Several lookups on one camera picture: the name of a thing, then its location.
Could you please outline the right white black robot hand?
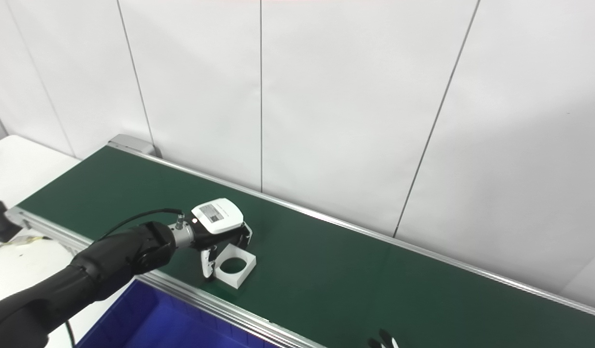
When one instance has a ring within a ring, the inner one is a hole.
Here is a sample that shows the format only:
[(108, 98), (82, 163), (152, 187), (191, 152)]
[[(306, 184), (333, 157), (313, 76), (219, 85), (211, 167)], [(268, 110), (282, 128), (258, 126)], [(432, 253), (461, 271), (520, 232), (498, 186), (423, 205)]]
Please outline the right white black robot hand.
[(400, 344), (387, 330), (378, 330), (379, 338), (369, 337), (367, 344), (369, 348), (400, 348)]

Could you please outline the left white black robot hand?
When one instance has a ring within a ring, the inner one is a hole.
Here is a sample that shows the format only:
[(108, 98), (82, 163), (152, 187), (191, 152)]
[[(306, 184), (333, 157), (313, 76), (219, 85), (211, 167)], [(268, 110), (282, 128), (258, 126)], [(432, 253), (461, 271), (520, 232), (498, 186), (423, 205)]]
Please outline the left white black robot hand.
[(186, 214), (185, 222), (192, 231), (190, 247), (200, 252), (207, 281), (215, 278), (218, 244), (229, 242), (246, 250), (253, 235), (242, 211), (227, 198), (199, 204)]

